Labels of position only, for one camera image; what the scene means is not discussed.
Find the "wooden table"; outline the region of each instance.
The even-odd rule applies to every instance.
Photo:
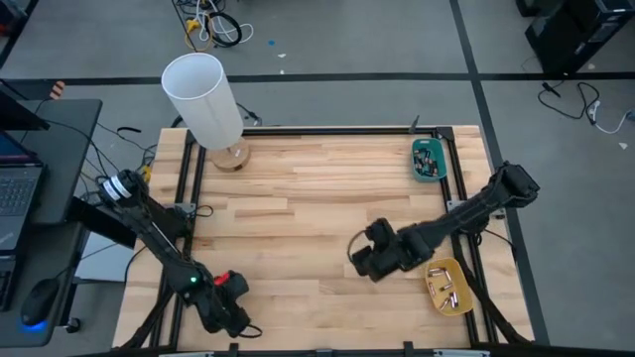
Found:
[[[491,175],[483,140],[476,126],[455,126],[453,132],[472,195]],[[186,133],[162,132],[150,183],[161,203],[174,202]],[[253,340],[234,340],[224,331],[208,334],[189,308],[179,350],[222,351],[230,342],[239,342],[241,350],[401,349],[404,341],[413,341],[415,348],[468,347],[465,319],[445,317],[432,306],[423,266],[373,284],[357,276],[345,255],[351,236],[378,217],[397,229],[445,212],[441,186],[412,177],[410,147],[417,137],[426,136],[250,136],[252,157],[242,171],[223,173],[206,162],[199,204],[211,205],[214,214],[196,220],[192,255],[213,274],[231,269],[246,277],[251,291],[238,302],[264,334]],[[185,197],[191,195],[196,153]],[[448,181],[456,198],[451,174]],[[504,221],[488,228],[506,235]],[[136,250],[141,247],[139,241]],[[492,299],[521,334],[532,338],[510,247],[484,233],[479,250]],[[452,257],[449,239],[433,259],[444,257]],[[160,275],[150,252],[133,263],[113,345],[141,324],[156,299]],[[486,341],[478,303],[474,313],[480,340]]]

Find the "blue light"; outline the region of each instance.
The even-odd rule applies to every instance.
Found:
[[[25,332],[31,332],[31,333],[41,332],[41,331],[44,331],[47,328],[47,321],[46,320],[44,320],[44,321],[42,321],[42,322],[40,322],[38,324],[35,324],[33,326],[28,326],[28,325],[26,325],[24,323],[20,323],[20,324],[22,325],[22,329]]]

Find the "lamp base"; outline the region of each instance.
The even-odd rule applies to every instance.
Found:
[[[251,151],[249,150],[247,141],[240,138],[238,143],[227,149],[210,151],[209,158],[219,170],[235,172],[247,165],[250,154]]]

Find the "floor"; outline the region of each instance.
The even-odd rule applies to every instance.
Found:
[[[263,117],[265,125],[409,124],[421,115],[420,124],[491,126],[495,138],[491,131],[486,134],[492,155],[500,147],[504,159],[522,164],[543,188],[519,216],[551,343],[635,350],[635,307],[629,300],[635,289],[626,283],[635,281],[635,272],[625,268],[635,251],[629,214],[635,197],[632,122],[616,135],[605,135],[586,120],[564,118],[537,101],[541,81],[484,80],[483,98],[474,95],[468,75],[289,77],[467,74],[457,9],[478,72],[540,71],[523,35],[531,20],[521,18],[511,0],[228,0],[227,12],[253,24],[256,33],[234,49],[211,52],[228,74],[241,76],[243,82],[232,84],[236,100]],[[582,72],[630,72],[633,77],[634,39],[631,22]],[[169,2],[149,6],[143,0],[112,0],[104,6],[97,0],[47,0],[35,8],[0,77],[81,84],[70,85],[63,98],[103,100],[100,123],[140,128],[143,133],[131,138],[148,146],[177,115],[158,77],[188,51]],[[34,92],[34,85],[25,83],[37,82],[20,86]],[[589,83],[601,92],[600,124],[616,127],[635,106],[635,80]],[[563,98],[547,96],[549,103],[579,112],[574,82],[559,92]],[[138,149],[101,129],[93,139],[118,167],[141,161]],[[85,316],[85,328],[76,335],[56,332],[44,348],[47,355],[107,349],[122,291],[121,284],[82,287],[74,308]],[[12,351],[21,356],[42,352]]]

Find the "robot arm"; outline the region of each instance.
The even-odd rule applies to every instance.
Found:
[[[483,190],[439,219],[404,227],[395,233],[385,218],[364,231],[374,243],[354,253],[351,263],[360,276],[378,282],[401,269],[410,271],[435,254],[444,238],[455,231],[480,232],[489,215],[500,208],[521,208],[533,202],[540,187],[519,165],[505,162]]]
[[[117,212],[164,267],[167,283],[186,306],[194,305],[207,332],[225,329],[241,336],[250,326],[247,312],[236,299],[249,291],[242,275],[229,271],[214,277],[207,268],[184,257],[173,242],[192,235],[191,216],[181,209],[166,209],[148,194],[142,178],[125,170],[99,187],[104,204]]]

